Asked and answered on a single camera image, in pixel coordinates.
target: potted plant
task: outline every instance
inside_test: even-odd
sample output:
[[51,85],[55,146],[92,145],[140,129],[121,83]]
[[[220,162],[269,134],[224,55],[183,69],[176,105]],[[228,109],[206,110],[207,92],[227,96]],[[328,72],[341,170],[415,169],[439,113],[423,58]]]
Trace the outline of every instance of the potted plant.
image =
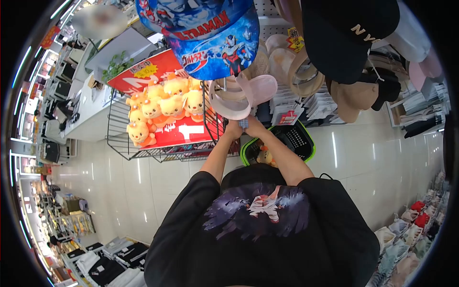
[[102,80],[108,82],[112,78],[118,76],[122,71],[126,70],[132,66],[134,59],[130,58],[128,61],[124,60],[124,54],[126,51],[123,51],[121,55],[114,55],[110,63],[108,64],[107,70],[102,72]]

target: store aisle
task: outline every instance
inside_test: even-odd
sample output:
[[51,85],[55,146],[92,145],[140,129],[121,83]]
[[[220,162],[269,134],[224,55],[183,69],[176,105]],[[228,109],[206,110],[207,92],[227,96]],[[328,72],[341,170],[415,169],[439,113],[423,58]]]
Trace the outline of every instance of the store aisle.
[[[387,111],[365,111],[356,123],[309,128],[316,145],[308,162],[316,176],[339,180],[372,230],[391,223],[393,213],[427,191],[442,166],[442,134],[404,139],[389,123]],[[175,198],[204,161],[158,163],[127,161],[107,146],[79,142],[78,157],[53,168],[63,191],[88,200],[102,243],[129,235],[151,242]],[[242,165],[228,158],[225,174]]]

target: stuffed animal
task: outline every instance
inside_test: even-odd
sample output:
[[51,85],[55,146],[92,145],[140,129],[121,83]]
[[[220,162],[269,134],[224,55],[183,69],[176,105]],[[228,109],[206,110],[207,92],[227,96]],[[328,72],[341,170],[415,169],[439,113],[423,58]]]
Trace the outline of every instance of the stuffed animal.
[[185,116],[197,123],[204,121],[204,107],[202,106],[202,91],[191,90],[183,95],[185,101]]
[[267,146],[261,146],[260,147],[260,153],[258,154],[257,157],[257,163],[266,163],[269,164],[272,167],[277,168],[276,161],[273,158],[273,155],[269,152]]
[[151,146],[156,144],[155,134],[149,132],[146,123],[128,124],[126,132],[134,143],[134,146]]
[[175,120],[181,120],[185,117],[183,107],[185,101],[181,95],[174,95],[166,100],[158,101],[163,115],[172,117]]
[[141,109],[145,118],[151,119],[155,126],[163,128],[167,124],[172,124],[175,120],[162,114],[158,104],[160,100],[160,97],[153,97],[149,100],[145,100]]
[[170,95],[168,93],[164,92],[164,87],[160,84],[153,84],[150,85],[153,81],[150,81],[148,83],[148,93],[147,93],[147,98],[151,99],[154,97],[160,97],[162,99],[168,99],[170,98]]
[[174,95],[182,96],[184,93],[188,93],[188,91],[187,78],[176,77],[164,82],[164,92],[169,94],[169,97]]
[[135,110],[134,106],[140,107],[145,100],[144,93],[135,93],[130,98],[126,99],[126,105],[130,105],[131,111],[133,111]]
[[188,87],[190,90],[202,90],[201,80],[195,79],[193,77],[188,77]]
[[146,118],[142,111],[137,107],[137,106],[134,106],[133,107],[135,110],[131,110],[129,111],[128,113],[128,117],[129,117],[129,121],[131,123],[134,123],[134,124],[137,124],[139,122],[144,122],[146,123],[147,127],[148,127],[148,130],[151,132],[151,133],[154,133],[157,129],[156,125],[153,124],[153,121],[149,118]]

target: wire display rack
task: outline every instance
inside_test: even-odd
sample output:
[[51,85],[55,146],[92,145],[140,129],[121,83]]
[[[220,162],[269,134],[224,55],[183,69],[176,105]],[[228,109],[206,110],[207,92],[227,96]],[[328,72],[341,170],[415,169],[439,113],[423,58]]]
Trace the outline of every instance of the wire display rack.
[[[125,104],[128,96],[112,89],[107,135],[105,137],[107,144],[127,160],[133,158],[154,158],[162,163],[172,160],[187,162],[206,159],[217,144],[220,136],[224,133],[228,120],[212,110],[207,100],[208,85],[201,82],[201,86],[202,105],[205,110],[203,113],[203,125],[210,135],[210,141],[149,149],[134,146],[126,132],[126,126],[129,124],[128,113],[130,110],[130,106]],[[228,157],[239,156],[240,147],[239,140],[235,140],[228,150]]]

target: shopping basket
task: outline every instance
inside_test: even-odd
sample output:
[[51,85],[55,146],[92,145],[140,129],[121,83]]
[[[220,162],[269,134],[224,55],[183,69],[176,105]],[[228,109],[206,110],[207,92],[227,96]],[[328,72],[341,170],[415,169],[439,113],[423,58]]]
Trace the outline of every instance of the shopping basket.
[[[315,154],[315,145],[304,125],[297,121],[294,125],[272,126],[270,130],[291,151],[304,162],[312,159]],[[245,166],[256,164],[263,142],[259,138],[252,139],[241,148],[241,161]]]

